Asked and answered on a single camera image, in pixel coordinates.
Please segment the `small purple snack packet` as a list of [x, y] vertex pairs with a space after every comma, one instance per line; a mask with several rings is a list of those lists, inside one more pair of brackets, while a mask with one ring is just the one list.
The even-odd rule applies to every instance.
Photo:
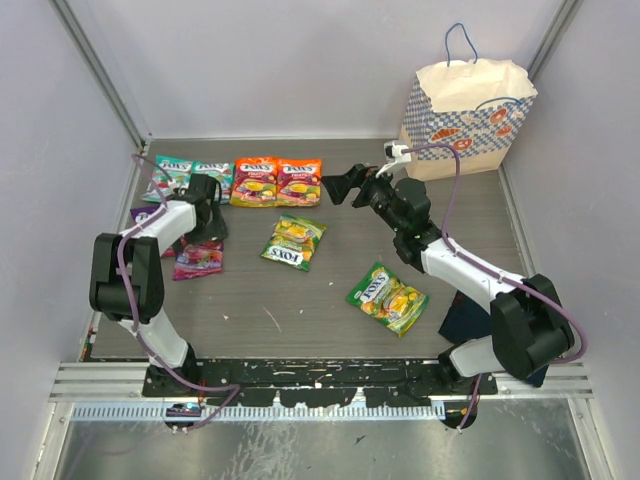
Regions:
[[202, 278], [223, 271], [224, 243], [208, 241], [187, 245], [176, 256], [172, 273], [174, 281]]

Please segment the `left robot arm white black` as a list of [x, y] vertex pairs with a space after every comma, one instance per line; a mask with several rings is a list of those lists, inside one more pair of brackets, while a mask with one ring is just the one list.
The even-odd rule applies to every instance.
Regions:
[[182, 239], [223, 240], [228, 230], [220, 209], [220, 183], [191, 176], [187, 188], [161, 200], [143, 221], [94, 242], [89, 286], [91, 308], [129, 331], [148, 355], [149, 372], [178, 396], [201, 387], [193, 347], [164, 310], [161, 256]]

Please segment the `orange snack packet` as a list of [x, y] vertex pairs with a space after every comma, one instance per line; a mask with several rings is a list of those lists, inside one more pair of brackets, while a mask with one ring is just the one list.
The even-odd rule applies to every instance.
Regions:
[[269, 208], [277, 200], [276, 157], [244, 157], [235, 161], [230, 204], [246, 208]]

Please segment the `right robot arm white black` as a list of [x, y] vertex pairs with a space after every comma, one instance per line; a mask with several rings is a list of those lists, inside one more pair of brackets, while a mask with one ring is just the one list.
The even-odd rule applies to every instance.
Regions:
[[452, 285], [489, 314], [489, 335], [439, 355], [438, 379], [447, 392], [462, 393], [474, 377], [497, 371], [525, 380], [574, 347], [552, 281], [540, 274], [502, 273], [459, 246], [431, 220], [423, 182], [395, 181], [379, 168], [357, 164], [342, 175], [325, 176], [322, 184], [335, 205], [356, 190], [353, 207], [371, 208], [394, 231], [404, 263]]

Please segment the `teal Fox's candy bag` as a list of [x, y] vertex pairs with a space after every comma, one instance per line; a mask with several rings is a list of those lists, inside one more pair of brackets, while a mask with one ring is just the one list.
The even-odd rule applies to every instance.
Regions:
[[165, 198], [174, 194], [174, 190], [186, 189], [189, 185], [193, 161], [164, 155], [156, 156], [156, 168], [152, 180], [158, 185]]
[[228, 204], [231, 197], [234, 164], [233, 163], [210, 163], [195, 161], [192, 167], [193, 174], [206, 174], [217, 180], [221, 186], [221, 204]]

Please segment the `checkered paper bakery bag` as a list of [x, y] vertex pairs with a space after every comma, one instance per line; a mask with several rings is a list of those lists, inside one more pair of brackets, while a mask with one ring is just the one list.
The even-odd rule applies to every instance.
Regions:
[[451, 149], [458, 152], [463, 175], [498, 169], [536, 96], [527, 71], [511, 60], [474, 54], [467, 61], [449, 58], [421, 68], [399, 140], [410, 148], [436, 147], [413, 152], [408, 174], [425, 181], [453, 177]]

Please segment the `purple Fox's berries candy bag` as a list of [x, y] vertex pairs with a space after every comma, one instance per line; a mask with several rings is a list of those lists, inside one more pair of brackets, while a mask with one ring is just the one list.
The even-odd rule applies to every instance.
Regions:
[[[148, 217], [153, 215], [159, 209], [158, 204], [144, 207], [135, 207], [130, 209], [130, 216], [135, 224], [143, 223]], [[186, 239], [180, 237], [176, 242], [169, 246], [161, 255], [162, 258], [176, 257], [187, 246]]]

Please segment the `yellow green Fox's candy bag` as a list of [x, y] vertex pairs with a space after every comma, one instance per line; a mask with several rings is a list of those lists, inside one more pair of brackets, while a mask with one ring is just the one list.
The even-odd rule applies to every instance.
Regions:
[[426, 309], [429, 296], [376, 262], [347, 294], [346, 301], [402, 337]]

